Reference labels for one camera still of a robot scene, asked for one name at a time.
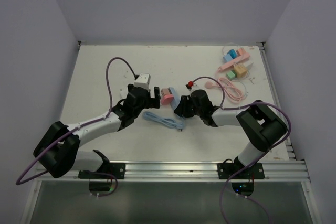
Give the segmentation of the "brown pink USB charger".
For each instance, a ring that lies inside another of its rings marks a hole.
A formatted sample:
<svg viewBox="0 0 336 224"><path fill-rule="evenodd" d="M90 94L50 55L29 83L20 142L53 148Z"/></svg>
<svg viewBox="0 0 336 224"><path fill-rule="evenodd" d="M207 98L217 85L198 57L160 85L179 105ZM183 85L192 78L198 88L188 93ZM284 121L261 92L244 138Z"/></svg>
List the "brown pink USB charger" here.
<svg viewBox="0 0 336 224"><path fill-rule="evenodd" d="M161 90L161 95L166 96L166 95L171 95L171 92L168 88L164 88Z"/></svg>

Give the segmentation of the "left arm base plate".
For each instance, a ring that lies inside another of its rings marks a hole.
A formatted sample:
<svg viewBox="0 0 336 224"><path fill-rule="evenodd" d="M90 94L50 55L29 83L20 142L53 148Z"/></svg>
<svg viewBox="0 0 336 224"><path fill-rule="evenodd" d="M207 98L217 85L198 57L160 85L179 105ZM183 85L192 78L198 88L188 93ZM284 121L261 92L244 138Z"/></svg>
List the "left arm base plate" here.
<svg viewBox="0 0 336 224"><path fill-rule="evenodd" d="M81 170L78 174L79 179L108 179L111 175L116 179L124 179L126 164L121 162L104 163L97 171L91 172Z"/></svg>

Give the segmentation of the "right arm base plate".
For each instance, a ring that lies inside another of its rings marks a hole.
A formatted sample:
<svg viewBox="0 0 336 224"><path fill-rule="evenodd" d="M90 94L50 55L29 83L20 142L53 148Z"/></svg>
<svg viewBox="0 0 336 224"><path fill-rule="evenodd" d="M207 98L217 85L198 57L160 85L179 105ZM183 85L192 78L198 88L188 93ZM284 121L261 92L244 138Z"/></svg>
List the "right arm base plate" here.
<svg viewBox="0 0 336 224"><path fill-rule="evenodd" d="M262 163L256 163L251 167L239 167L235 163L217 163L217 173L219 179L265 179Z"/></svg>

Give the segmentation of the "light blue power strip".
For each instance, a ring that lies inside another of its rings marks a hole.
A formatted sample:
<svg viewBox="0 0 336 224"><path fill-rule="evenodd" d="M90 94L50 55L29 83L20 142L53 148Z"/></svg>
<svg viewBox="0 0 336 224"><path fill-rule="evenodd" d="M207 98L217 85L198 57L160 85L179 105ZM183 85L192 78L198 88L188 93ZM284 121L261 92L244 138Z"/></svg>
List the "light blue power strip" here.
<svg viewBox="0 0 336 224"><path fill-rule="evenodd" d="M173 95L173 100L171 101L170 106L171 106L173 112L175 112L175 109L177 109L178 105L180 104L181 96L176 92L176 90L173 87L169 87L169 91ZM177 118L179 120L184 120L183 117L178 116L175 113L174 113L174 115L177 116Z"/></svg>

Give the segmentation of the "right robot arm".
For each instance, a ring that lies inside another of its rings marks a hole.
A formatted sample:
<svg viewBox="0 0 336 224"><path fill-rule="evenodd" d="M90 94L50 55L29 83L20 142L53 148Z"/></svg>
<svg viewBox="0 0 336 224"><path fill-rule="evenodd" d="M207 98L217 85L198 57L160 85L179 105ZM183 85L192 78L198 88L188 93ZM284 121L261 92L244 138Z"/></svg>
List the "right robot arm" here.
<svg viewBox="0 0 336 224"><path fill-rule="evenodd" d="M256 100L242 108L221 108L212 104L205 90L198 89L181 96L174 113L181 118L198 116L211 127L240 126L249 143L234 159L234 172L246 178L252 173L252 166L289 133L289 123L270 107L271 104Z"/></svg>

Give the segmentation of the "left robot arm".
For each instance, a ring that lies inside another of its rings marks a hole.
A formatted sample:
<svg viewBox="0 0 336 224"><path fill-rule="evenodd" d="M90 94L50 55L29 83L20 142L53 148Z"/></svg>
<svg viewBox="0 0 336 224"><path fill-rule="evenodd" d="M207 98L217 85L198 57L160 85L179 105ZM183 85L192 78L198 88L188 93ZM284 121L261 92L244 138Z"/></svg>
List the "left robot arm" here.
<svg viewBox="0 0 336 224"><path fill-rule="evenodd" d="M34 149L33 156L52 177L59 178L74 168L81 146L125 129L144 109L160 108L160 98L159 87L154 87L154 97L151 97L149 90L129 84L127 97L106 114L77 124L53 123Z"/></svg>

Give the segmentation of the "pink adapter plug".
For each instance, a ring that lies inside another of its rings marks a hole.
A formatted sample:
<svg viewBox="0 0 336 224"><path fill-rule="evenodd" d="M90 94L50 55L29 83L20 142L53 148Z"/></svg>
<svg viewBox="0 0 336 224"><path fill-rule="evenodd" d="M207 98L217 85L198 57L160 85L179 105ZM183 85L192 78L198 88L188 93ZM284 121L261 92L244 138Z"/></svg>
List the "pink adapter plug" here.
<svg viewBox="0 0 336 224"><path fill-rule="evenodd" d="M169 105L174 100L173 94L163 94L160 103L162 105Z"/></svg>

